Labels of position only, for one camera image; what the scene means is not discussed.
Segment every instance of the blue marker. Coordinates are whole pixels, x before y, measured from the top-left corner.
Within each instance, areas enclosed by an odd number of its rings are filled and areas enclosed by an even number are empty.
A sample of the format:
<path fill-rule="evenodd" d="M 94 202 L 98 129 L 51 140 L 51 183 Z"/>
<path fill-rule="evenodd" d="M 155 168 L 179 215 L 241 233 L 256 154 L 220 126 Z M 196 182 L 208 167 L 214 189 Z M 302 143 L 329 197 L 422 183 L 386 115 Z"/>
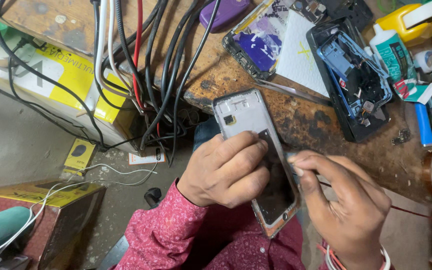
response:
<path fill-rule="evenodd" d="M 414 103 L 417 115 L 417 125 L 419 126 L 419 135 L 421 136 L 421 144 L 424 147 L 432 146 L 432 131 L 429 123 L 428 111 L 426 105 L 416 102 Z"/>

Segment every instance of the phone screen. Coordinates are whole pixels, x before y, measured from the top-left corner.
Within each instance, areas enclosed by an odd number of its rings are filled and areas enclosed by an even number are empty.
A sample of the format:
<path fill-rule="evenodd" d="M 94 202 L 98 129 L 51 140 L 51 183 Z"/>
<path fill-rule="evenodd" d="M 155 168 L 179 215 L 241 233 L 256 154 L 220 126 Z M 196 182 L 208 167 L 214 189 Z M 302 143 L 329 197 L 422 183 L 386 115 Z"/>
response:
<path fill-rule="evenodd" d="M 269 131 L 259 132 L 259 138 L 268 143 L 268 152 L 261 164 L 268 168 L 270 179 L 256 201 L 264 221 L 273 224 L 294 202 L 294 193 Z"/>

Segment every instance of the wooden workbench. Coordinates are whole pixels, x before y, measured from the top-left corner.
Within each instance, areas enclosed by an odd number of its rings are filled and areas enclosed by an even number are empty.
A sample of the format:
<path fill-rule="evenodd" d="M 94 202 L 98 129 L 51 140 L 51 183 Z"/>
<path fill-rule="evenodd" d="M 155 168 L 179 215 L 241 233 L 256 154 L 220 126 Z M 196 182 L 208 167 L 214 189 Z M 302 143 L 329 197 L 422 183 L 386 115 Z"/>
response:
<path fill-rule="evenodd" d="M 136 30 L 136 0 L 122 2 L 124 27 L 128 37 Z M 260 0 L 253 2 L 252 7 L 259 2 Z M 374 8 L 375 2 L 368 1 L 375 17 L 380 17 L 382 14 Z M 143 1 L 144 18 L 149 15 L 155 3 L 156 0 Z M 159 84 L 164 56 L 172 34 L 190 3 L 191 0 L 169 0 L 153 46 L 151 66 L 154 67 L 156 84 Z M 94 14 L 89 0 L 7 0 L 3 12 L 3 21 L 11 27 L 92 59 Z M 60 23 L 61 20 L 59 22 L 55 20 L 59 15 L 66 17 L 63 23 Z M 204 30 L 199 25 L 194 27 L 189 35 L 183 57 L 184 68 L 180 70 L 185 70 L 189 64 Z M 207 112 L 211 111 L 211 101 L 214 98 L 254 87 L 251 77 L 222 47 L 221 40 L 225 33 L 209 35 L 186 84 L 184 99 Z M 148 34 L 149 31 L 143 34 L 143 42 Z M 119 43 L 117 31 L 114 40 Z M 143 43 L 139 70 L 144 68 L 145 52 L 146 44 Z M 126 72 L 129 70 L 124 63 L 120 69 Z M 278 76 L 275 81 L 312 92 Z M 344 139 L 333 108 L 267 89 L 260 90 L 276 130 L 285 144 L 299 150 L 312 149 L 325 154 L 347 156 L 366 169 L 381 186 L 432 206 L 432 196 L 427 192 L 422 180 L 422 159 L 425 152 L 422 150 L 419 138 L 415 137 L 410 142 L 398 146 L 393 146 L 390 142 L 391 138 L 398 136 L 400 129 L 408 126 L 401 102 L 388 104 L 391 121 L 366 142 L 356 144 Z"/>

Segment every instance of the hand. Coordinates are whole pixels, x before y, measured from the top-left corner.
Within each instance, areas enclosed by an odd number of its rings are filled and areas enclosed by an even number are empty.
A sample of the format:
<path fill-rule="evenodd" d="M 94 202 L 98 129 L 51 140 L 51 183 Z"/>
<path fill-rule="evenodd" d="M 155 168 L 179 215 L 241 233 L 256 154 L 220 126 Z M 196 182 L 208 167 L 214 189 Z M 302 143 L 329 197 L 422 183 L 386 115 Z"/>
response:
<path fill-rule="evenodd" d="M 343 156 L 302 151 L 291 156 L 300 176 L 309 217 L 319 234 L 351 270 L 378 270 L 383 264 L 379 237 L 391 199 L 356 163 Z M 338 201 L 328 201 L 315 172 L 332 185 Z"/>
<path fill-rule="evenodd" d="M 256 132 L 226 141 L 218 134 L 196 149 L 176 187 L 195 205 L 234 208 L 256 198 L 268 183 L 268 169 L 258 166 L 267 150 Z"/>

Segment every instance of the white bracelet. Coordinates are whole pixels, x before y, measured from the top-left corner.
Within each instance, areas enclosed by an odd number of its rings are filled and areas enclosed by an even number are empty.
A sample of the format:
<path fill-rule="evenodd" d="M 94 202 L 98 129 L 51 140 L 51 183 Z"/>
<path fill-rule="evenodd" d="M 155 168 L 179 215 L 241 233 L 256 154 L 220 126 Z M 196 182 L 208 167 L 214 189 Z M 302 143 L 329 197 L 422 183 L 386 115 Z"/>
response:
<path fill-rule="evenodd" d="M 386 252 L 386 249 L 381 246 L 381 255 L 384 256 L 385 265 L 382 270 L 389 270 L 391 268 L 391 260 L 389 258 L 388 253 Z M 338 270 L 333 264 L 333 261 L 331 260 L 331 255 L 329 254 L 329 245 L 326 247 L 326 256 L 324 257 L 326 261 L 326 265 L 328 266 L 329 270 Z"/>

